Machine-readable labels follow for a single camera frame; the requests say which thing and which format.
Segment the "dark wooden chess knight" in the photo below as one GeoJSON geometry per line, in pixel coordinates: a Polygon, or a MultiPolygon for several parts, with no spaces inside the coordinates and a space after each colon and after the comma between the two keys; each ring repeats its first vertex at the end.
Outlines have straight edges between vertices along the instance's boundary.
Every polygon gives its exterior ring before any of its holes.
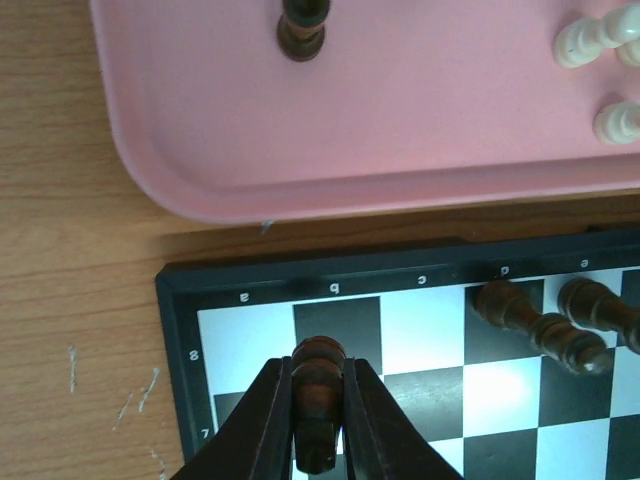
{"type": "Polygon", "coordinates": [[[301,472],[319,475],[335,467],[345,360],[342,345],[326,336],[309,337],[293,351],[293,433],[301,472]]]}

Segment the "dark wooden chess queen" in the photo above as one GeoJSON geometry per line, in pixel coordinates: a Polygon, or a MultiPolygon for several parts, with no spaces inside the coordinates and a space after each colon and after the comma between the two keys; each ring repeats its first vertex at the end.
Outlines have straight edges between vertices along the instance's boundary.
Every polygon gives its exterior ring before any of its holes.
{"type": "Polygon", "coordinates": [[[613,367],[613,356],[597,334],[574,326],[559,313],[542,313],[518,284],[494,280],[477,293],[474,309],[488,324],[516,331],[531,346],[574,375],[600,375],[613,367]]]}

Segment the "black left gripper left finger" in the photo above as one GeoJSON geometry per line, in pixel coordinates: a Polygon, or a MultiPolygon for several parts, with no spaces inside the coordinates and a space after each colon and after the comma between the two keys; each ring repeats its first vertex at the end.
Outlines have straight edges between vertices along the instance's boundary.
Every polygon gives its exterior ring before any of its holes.
{"type": "Polygon", "coordinates": [[[292,425],[292,361],[270,359],[218,433],[173,477],[288,479],[292,425]]]}

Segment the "dark wooden chess king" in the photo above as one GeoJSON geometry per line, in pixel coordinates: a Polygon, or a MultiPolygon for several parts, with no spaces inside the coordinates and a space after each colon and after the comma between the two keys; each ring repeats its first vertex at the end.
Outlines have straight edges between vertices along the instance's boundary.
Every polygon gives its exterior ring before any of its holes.
{"type": "Polygon", "coordinates": [[[559,291],[560,313],[574,324],[601,331],[615,331],[626,346],[639,353],[639,308],[627,305],[606,285],[578,277],[559,291]]]}

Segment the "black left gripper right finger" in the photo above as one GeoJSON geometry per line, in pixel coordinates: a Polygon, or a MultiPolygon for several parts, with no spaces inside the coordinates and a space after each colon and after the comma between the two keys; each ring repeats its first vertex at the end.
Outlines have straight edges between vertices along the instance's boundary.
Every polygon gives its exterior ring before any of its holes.
{"type": "Polygon", "coordinates": [[[343,370],[343,432],[349,479],[459,479],[415,429],[369,362],[343,370]]]}

